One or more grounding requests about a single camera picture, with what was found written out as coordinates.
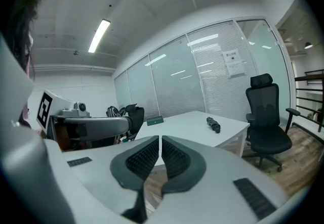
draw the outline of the table top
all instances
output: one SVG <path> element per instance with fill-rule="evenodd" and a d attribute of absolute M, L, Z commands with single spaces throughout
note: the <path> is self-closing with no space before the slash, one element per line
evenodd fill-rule
<path fill-rule="evenodd" d="M 207 124 L 207 117 L 213 118 L 221 125 L 220 133 L 214 132 Z M 228 140 L 237 137 L 240 132 L 246 130 L 249 126 L 250 124 L 247 122 L 232 120 L 214 114 L 192 111 L 164 118 L 163 123 L 151 126 L 147 126 L 146 122 L 143 123 L 140 131 L 136 135 L 136 140 L 154 135 L 158 135 L 159 137 L 167 135 L 194 141 L 210 147 L 221 147 L 223 144 L 227 143 Z M 161 158 L 161 150 L 159 154 L 160 157 L 155 164 L 156 166 L 164 164 Z"/>

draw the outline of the green box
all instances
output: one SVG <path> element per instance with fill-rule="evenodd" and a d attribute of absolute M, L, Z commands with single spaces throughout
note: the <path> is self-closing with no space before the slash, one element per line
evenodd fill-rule
<path fill-rule="evenodd" d="M 147 126 L 155 125 L 164 122 L 161 116 L 147 119 Z"/>

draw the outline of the white table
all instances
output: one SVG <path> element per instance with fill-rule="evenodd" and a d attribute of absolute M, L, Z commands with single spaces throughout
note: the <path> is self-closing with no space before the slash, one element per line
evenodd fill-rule
<path fill-rule="evenodd" d="M 221 125 L 220 133 L 215 133 L 207 124 L 207 117 L 213 118 Z M 210 147 L 219 148 L 222 148 L 224 145 L 238 138 L 236 153 L 239 157 L 241 157 L 249 126 L 250 124 L 247 122 L 232 120 L 214 114 L 192 111 L 189 113 L 164 118 L 164 123 L 147 126 L 147 123 L 145 122 L 136 135 L 136 139 L 138 140 L 154 135 L 158 135 L 160 137 L 159 158 L 154 168 L 155 170 L 158 170 L 159 166 L 164 166 L 164 162 L 161 157 L 162 135 L 174 136 L 201 143 Z"/>

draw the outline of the wooden floor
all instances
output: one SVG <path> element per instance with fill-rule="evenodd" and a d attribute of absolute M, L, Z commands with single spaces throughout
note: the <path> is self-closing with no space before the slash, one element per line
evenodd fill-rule
<path fill-rule="evenodd" d="M 260 170 L 274 179 L 288 195 L 292 196 L 303 187 L 312 184 L 319 167 L 318 159 L 324 146 L 297 127 L 291 127 L 288 135 L 293 142 L 292 148 L 274 156 L 282 163 L 282 172 L 278 173 L 277 166 L 266 159 L 263 160 Z M 224 149 L 235 153 L 236 142 L 228 144 Z M 249 153 L 252 151 L 249 146 L 246 146 L 243 155 Z M 259 158 L 245 158 L 245 160 L 254 166 L 259 164 Z M 146 188 L 159 203 L 161 202 L 161 187 L 167 180 L 166 172 L 159 171 L 151 173 L 145 183 Z M 147 209 L 147 211 L 148 214 L 152 212 L 151 209 Z"/>

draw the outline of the mesh backrest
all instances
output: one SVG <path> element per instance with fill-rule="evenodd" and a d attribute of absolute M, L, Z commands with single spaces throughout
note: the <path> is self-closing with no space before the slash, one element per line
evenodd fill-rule
<path fill-rule="evenodd" d="M 246 95 L 255 119 L 251 127 L 279 126 L 279 88 L 277 84 L 248 88 Z"/>
<path fill-rule="evenodd" d="M 128 116 L 132 120 L 132 128 L 130 129 L 130 133 L 138 133 L 144 122 L 144 108 L 136 107 L 135 112 L 129 112 Z"/>

